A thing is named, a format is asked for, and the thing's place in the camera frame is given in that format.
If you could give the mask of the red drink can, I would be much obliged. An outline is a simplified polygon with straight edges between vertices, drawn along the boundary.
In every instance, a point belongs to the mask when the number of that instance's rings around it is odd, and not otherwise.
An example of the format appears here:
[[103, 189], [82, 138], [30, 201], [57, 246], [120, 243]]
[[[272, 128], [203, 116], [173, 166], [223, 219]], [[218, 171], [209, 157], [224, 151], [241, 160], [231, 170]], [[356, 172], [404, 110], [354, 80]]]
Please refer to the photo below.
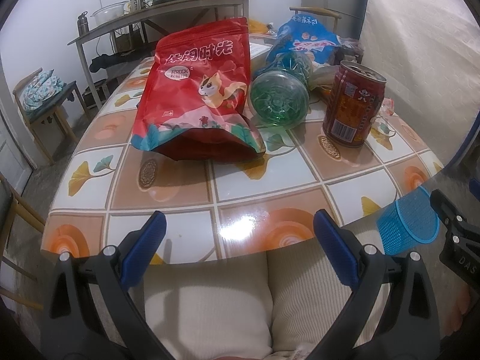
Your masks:
[[334, 77], [323, 131], [347, 147], [365, 144], [384, 100], [386, 78], [362, 64], [342, 61]]

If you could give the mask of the red snack bag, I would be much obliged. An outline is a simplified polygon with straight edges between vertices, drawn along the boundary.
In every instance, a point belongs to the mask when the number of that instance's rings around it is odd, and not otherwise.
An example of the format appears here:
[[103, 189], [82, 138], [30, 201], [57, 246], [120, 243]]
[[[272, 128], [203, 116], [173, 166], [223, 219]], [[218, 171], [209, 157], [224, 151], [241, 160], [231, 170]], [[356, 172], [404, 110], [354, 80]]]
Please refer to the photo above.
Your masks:
[[131, 144], [173, 160], [243, 162], [264, 155], [243, 111], [251, 83], [247, 19], [223, 19], [160, 39], [137, 105]]

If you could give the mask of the green plastic bottle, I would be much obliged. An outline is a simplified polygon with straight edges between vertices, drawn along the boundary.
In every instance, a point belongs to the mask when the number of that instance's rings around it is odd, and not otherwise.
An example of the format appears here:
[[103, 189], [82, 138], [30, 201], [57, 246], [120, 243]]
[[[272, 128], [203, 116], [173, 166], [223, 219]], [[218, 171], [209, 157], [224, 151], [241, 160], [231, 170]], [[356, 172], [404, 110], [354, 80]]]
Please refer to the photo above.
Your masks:
[[250, 105], [270, 125], [294, 127], [308, 113], [311, 60], [293, 51], [276, 55], [259, 70], [250, 87]]

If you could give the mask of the blue Yakult plastic bag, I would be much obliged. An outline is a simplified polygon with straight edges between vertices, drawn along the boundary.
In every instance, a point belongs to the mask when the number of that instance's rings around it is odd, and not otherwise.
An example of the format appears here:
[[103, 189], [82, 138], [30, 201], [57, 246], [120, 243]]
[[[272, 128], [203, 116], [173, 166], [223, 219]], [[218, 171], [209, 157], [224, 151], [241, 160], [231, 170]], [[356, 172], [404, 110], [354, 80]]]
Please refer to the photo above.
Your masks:
[[295, 52], [309, 57], [315, 63], [325, 64], [339, 47], [339, 37], [328, 31], [318, 19], [295, 14], [278, 29], [266, 63], [272, 63], [277, 55]]

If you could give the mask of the blue mesh trash basket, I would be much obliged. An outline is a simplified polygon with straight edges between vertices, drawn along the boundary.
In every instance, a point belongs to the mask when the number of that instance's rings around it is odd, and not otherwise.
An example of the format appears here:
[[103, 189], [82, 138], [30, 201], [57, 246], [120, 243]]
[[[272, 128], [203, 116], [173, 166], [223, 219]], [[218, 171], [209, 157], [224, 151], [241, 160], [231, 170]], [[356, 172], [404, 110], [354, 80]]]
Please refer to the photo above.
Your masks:
[[377, 219], [385, 254], [397, 255], [436, 239], [440, 220], [430, 198], [431, 194], [419, 186], [385, 208]]

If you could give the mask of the white mattress blue trim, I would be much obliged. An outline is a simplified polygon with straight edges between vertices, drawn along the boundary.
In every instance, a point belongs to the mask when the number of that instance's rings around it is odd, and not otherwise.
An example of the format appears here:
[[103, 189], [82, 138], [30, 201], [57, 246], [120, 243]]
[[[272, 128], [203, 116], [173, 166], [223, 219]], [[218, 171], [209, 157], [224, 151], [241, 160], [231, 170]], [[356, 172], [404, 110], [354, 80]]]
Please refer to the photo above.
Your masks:
[[479, 113], [479, 25], [463, 0], [368, 0], [364, 65], [443, 164]]

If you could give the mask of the wooden chair with cushion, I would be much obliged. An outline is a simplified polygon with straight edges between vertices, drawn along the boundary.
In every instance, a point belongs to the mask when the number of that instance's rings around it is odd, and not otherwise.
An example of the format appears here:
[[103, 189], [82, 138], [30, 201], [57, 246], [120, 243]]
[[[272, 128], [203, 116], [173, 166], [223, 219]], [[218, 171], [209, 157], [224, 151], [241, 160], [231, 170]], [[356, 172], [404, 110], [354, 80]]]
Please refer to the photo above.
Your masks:
[[49, 165], [55, 163], [47, 147], [41, 142], [35, 131], [37, 125], [54, 120], [60, 131], [70, 137], [74, 143], [79, 138], [73, 132], [62, 112], [64, 102], [77, 98], [83, 108], [85, 116], [92, 120], [86, 102], [74, 80], [65, 83], [54, 74], [54, 70], [43, 71], [42, 68], [20, 80], [12, 91], [13, 98], [24, 120], [28, 131], [32, 134], [33, 141], [46, 157]]

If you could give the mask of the black cloth on shelf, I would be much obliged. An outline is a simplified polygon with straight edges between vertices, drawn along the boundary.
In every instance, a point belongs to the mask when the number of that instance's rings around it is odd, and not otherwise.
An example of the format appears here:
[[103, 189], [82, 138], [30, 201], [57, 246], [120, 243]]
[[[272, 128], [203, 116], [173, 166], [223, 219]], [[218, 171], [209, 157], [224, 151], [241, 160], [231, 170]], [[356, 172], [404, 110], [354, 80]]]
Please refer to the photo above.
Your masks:
[[131, 51], [120, 52], [114, 55], [102, 54], [93, 58], [89, 65], [90, 72], [98, 72], [100, 69], [107, 69], [121, 63], [130, 63], [139, 59], [151, 56], [148, 49], [133, 49]]

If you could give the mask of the wooden chair black seat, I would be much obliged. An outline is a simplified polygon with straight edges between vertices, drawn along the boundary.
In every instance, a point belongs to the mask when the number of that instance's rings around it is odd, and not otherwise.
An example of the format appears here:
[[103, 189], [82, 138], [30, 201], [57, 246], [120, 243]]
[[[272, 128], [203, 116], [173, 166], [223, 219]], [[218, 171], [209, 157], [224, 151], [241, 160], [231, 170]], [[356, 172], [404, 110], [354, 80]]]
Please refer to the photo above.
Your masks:
[[337, 32], [338, 22], [342, 18], [342, 15], [337, 13], [336, 11], [329, 10], [329, 9], [326, 9], [326, 8], [320, 8], [320, 7], [290, 7], [289, 10], [293, 11], [295, 14], [298, 14], [299, 12], [302, 12], [302, 13], [310, 14], [310, 15], [314, 15], [314, 16], [332, 18], [334, 20], [334, 24], [333, 24], [333, 27], [332, 27], [332, 31], [334, 33]]

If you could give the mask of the steel thermos bottle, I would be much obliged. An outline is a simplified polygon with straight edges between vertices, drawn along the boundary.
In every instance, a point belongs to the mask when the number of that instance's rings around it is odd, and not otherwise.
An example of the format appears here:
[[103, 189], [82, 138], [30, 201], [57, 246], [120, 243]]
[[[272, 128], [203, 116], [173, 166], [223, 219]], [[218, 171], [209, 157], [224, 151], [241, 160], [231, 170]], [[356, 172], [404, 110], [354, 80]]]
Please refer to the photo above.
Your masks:
[[88, 12], [82, 12], [77, 18], [77, 29], [80, 36], [89, 33]]

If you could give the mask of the clear plastic basin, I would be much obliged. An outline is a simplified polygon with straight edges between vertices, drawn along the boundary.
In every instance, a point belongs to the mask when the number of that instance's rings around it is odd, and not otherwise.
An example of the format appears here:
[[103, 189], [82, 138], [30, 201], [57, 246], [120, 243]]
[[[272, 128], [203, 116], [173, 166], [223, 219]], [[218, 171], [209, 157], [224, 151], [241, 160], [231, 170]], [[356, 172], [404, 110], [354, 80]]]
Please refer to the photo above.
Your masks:
[[125, 14], [125, 7], [127, 2], [116, 2], [106, 7], [101, 7], [91, 14], [97, 26], [106, 24], [114, 19], [117, 19]]

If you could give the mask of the yellow plastic bag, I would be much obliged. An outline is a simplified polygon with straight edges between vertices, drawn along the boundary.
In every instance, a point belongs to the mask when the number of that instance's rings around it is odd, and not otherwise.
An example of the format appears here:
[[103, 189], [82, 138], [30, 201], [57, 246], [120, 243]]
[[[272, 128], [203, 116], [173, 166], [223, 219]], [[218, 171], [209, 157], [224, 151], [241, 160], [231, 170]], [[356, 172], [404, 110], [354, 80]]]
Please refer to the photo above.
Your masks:
[[265, 35], [269, 34], [269, 27], [256, 19], [248, 20], [248, 31], [250, 34]]

